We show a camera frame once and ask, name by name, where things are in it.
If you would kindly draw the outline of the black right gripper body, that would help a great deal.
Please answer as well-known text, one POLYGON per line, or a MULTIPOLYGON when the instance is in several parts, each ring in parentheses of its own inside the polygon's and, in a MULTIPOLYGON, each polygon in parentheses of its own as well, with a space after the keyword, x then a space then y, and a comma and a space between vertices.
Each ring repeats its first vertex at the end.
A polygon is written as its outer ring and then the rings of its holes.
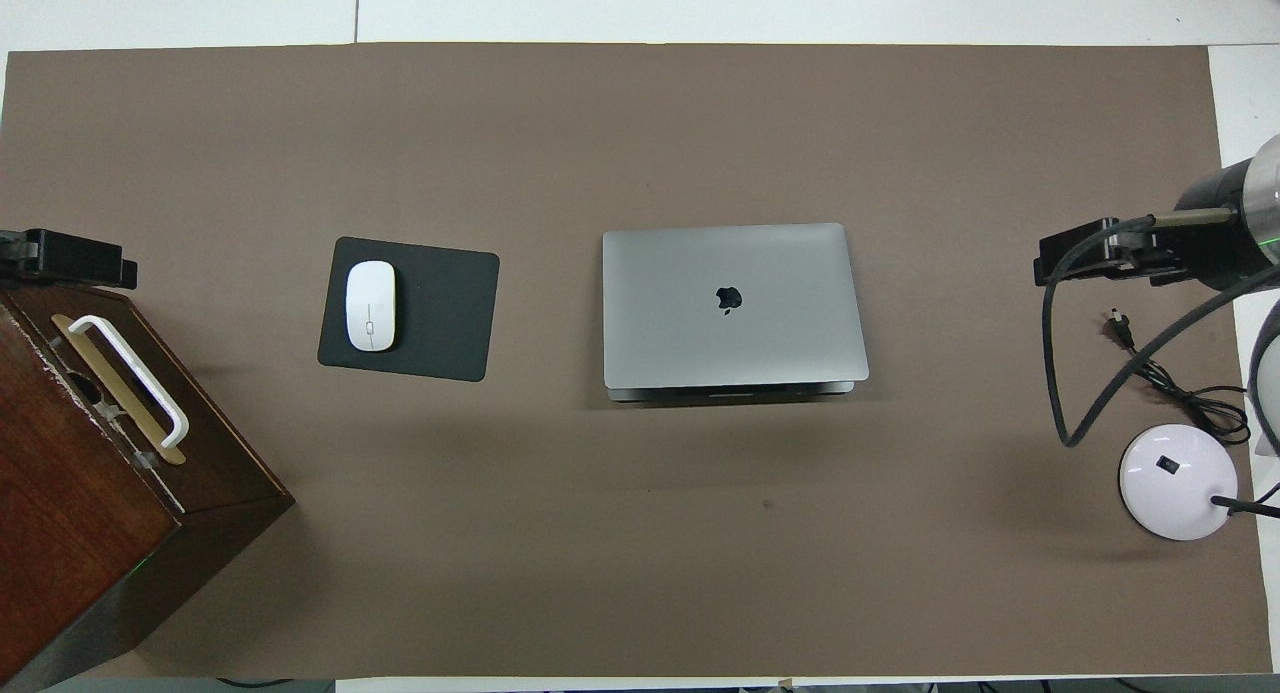
POLYGON ((1103 238, 1093 277, 1106 281, 1146 278, 1151 286, 1171 286, 1193 279, 1184 257, 1151 225, 1130 227, 1103 238))

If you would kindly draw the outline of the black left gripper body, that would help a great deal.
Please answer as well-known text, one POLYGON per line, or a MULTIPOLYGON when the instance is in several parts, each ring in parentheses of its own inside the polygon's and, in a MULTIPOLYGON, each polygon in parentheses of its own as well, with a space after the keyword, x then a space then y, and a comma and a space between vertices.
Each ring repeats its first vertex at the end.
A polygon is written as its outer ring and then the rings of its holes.
POLYGON ((38 229, 1 231, 1 278, 36 281, 41 277, 38 229))

